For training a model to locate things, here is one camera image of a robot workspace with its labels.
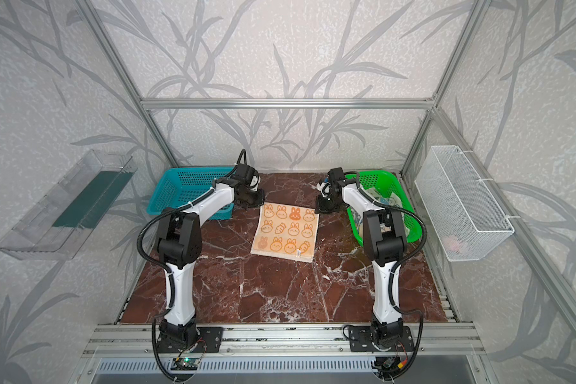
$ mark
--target cloth in green basket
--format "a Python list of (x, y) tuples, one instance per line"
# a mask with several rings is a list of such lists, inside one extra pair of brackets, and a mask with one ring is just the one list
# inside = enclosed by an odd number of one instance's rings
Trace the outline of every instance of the cloth in green basket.
[[(396, 205), (396, 206), (403, 208), (403, 203), (401, 202), (401, 199), (399, 198), (399, 196), (395, 195), (394, 192), (391, 193), (391, 195), (389, 197), (383, 197), (382, 195), (380, 195), (380, 193), (376, 190), (376, 188), (365, 189), (365, 192), (367, 192), (369, 194), (369, 196), (373, 197), (374, 199), (376, 199), (377, 201), (379, 201), (382, 204)], [(352, 217), (354, 218), (354, 224), (359, 229), (359, 236), (363, 237), (363, 218), (352, 207), (350, 207), (350, 210), (352, 211)], [(403, 213), (401, 214), (401, 219), (404, 222), (405, 237), (407, 237), (410, 234), (410, 229), (405, 226), (405, 215)], [(381, 227), (382, 227), (382, 232), (388, 232), (391, 230), (387, 226), (381, 226)]]

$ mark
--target brown marble surface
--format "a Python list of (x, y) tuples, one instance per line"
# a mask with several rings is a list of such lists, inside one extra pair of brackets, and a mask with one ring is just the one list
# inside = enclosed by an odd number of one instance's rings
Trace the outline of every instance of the brown marble surface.
[[(262, 174), (266, 201), (315, 207), (321, 174)], [(373, 308), (373, 270), (358, 245), (346, 211), (321, 215), (314, 262), (295, 262), (250, 254), (258, 209), (235, 207), (230, 220), (203, 226), (203, 253), (194, 267), (198, 323), (369, 322)], [(163, 271), (147, 264), (123, 323), (150, 323), (164, 309)], [(421, 308), (426, 321), (446, 321), (422, 254), (400, 270), (399, 300)], [(406, 316), (417, 321), (417, 316)]]

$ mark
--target leaf pattern wallpaper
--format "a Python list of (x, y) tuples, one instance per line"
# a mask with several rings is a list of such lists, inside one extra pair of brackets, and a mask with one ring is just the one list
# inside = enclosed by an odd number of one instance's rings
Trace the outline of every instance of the leaf pattern wallpaper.
[(141, 265), (134, 240), (168, 167), (74, 4), (0, 1), (0, 237), (90, 149), (138, 171), (77, 256), (0, 252), (0, 384), (64, 383)]
[[(471, 0), (94, 4), (145, 98), (428, 98), (472, 7)], [(232, 153), (245, 148), (269, 171), (322, 171), (338, 161), (399, 170), (404, 157), (397, 153), (409, 151), (423, 116), (154, 111), (182, 165), (232, 164)]]
[[(576, 291), (576, 1), (492, 5), (441, 105)], [(576, 383), (576, 338), (513, 242), (437, 256), (501, 382)]]

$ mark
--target bunny face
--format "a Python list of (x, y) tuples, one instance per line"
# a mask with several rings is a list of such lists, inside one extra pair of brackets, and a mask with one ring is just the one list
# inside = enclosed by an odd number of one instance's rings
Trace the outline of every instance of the bunny face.
[(286, 229), (286, 225), (284, 223), (280, 223), (277, 228), (275, 229), (276, 234), (281, 234)]
[(284, 251), (286, 253), (292, 253), (297, 250), (297, 239), (290, 238), (286, 240), (286, 246), (284, 247)]
[(305, 210), (305, 214), (303, 215), (303, 220), (314, 221), (315, 218), (316, 217), (314, 216), (314, 210)]
[(299, 234), (299, 223), (298, 222), (293, 222), (290, 225), (290, 229), (288, 230), (288, 234), (291, 236), (296, 236)]
[(281, 237), (274, 237), (273, 242), (271, 243), (271, 250), (273, 252), (277, 252), (278, 250), (282, 249), (282, 238)]
[(269, 245), (269, 242), (268, 242), (267, 237), (266, 237), (266, 236), (262, 236), (262, 237), (260, 238), (260, 240), (258, 241), (258, 249), (259, 249), (259, 250), (264, 250), (264, 249), (267, 247), (267, 245)]
[(301, 208), (292, 207), (292, 211), (290, 212), (290, 219), (300, 220), (301, 219)]
[(273, 229), (273, 221), (272, 220), (265, 220), (265, 223), (260, 227), (260, 230), (266, 234), (271, 232)]
[(314, 231), (313, 231), (313, 224), (305, 224), (303, 226), (303, 231), (301, 232), (301, 235), (303, 235), (303, 237), (312, 237), (314, 235)]
[(286, 219), (288, 217), (288, 214), (286, 213), (286, 205), (278, 205), (276, 215), (280, 219)]
[(307, 252), (309, 249), (309, 242), (303, 242), (303, 244), (299, 245), (299, 250), (301, 252)]
[(273, 205), (271, 204), (265, 204), (265, 217), (268, 218), (272, 218), (274, 215), (273, 213)]

